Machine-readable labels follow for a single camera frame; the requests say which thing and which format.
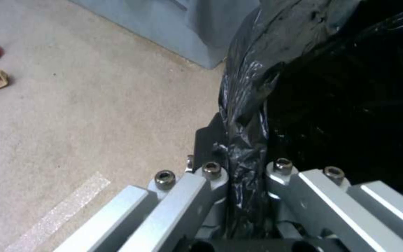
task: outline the silver metal bar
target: silver metal bar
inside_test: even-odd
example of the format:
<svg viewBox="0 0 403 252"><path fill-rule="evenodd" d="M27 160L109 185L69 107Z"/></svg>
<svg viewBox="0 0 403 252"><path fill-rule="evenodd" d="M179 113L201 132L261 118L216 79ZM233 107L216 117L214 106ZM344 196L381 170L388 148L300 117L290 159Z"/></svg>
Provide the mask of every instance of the silver metal bar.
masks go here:
<svg viewBox="0 0 403 252"><path fill-rule="evenodd" d="M381 181L354 185L347 193L403 238L403 196Z"/></svg>
<svg viewBox="0 0 403 252"><path fill-rule="evenodd" d="M55 251L117 251L157 204L156 193L129 185Z"/></svg>
<svg viewBox="0 0 403 252"><path fill-rule="evenodd" d="M119 251L171 251L195 236L212 203L210 183L185 173Z"/></svg>
<svg viewBox="0 0 403 252"><path fill-rule="evenodd" d="M269 172L269 188L276 190L271 193L281 197L310 235L320 236L330 230L351 251L403 251L402 239L322 171L293 174L289 181Z"/></svg>

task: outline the white tape strip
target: white tape strip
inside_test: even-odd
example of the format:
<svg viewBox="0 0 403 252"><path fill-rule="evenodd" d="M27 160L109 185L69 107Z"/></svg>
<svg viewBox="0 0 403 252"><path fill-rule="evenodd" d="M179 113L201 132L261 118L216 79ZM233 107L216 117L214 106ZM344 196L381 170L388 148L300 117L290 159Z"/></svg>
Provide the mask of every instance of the white tape strip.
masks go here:
<svg viewBox="0 0 403 252"><path fill-rule="evenodd" d="M5 252L29 252L55 233L74 214L88 204L110 181L96 172L64 201L49 211L29 231L5 249Z"/></svg>

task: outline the gray floor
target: gray floor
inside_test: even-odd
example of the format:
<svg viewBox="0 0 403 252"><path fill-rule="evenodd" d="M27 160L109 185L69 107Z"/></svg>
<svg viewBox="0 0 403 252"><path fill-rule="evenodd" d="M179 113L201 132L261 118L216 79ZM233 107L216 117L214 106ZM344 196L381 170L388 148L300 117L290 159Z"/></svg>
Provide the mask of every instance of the gray floor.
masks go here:
<svg viewBox="0 0 403 252"><path fill-rule="evenodd" d="M66 0L0 0L0 251L95 172L111 184L49 251L128 184L181 173L217 109L205 70Z"/></svg>

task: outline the black plastic bag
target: black plastic bag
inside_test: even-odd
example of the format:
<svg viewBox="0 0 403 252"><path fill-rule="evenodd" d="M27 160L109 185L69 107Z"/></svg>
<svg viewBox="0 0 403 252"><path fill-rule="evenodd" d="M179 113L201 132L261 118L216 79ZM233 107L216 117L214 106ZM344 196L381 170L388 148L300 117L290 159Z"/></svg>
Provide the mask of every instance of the black plastic bag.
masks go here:
<svg viewBox="0 0 403 252"><path fill-rule="evenodd" d="M336 165L353 183L384 180L395 168L386 166L403 173L403 13L370 27L402 10L389 1L264 0L243 22L219 95L229 237L265 236L262 174L273 158L301 170ZM382 158L393 160L373 169Z"/></svg>

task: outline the hex socket screw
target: hex socket screw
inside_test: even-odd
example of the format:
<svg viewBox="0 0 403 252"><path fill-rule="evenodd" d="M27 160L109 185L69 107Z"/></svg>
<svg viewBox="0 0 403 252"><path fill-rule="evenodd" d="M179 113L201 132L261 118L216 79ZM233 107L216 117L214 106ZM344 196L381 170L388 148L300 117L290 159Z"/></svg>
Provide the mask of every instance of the hex socket screw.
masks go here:
<svg viewBox="0 0 403 252"><path fill-rule="evenodd" d="M159 190L171 190L175 182L175 174L172 171L161 170L155 174L155 185Z"/></svg>
<svg viewBox="0 0 403 252"><path fill-rule="evenodd" d="M278 172L282 175L290 175L291 169L293 168L293 163L286 158L278 158L273 163L273 171Z"/></svg>
<svg viewBox="0 0 403 252"><path fill-rule="evenodd" d="M222 167L216 162L207 162L201 167L203 176L209 180L218 179L222 175Z"/></svg>
<svg viewBox="0 0 403 252"><path fill-rule="evenodd" d="M326 166L323 173L338 186L341 185L345 178L344 171L335 166Z"/></svg>

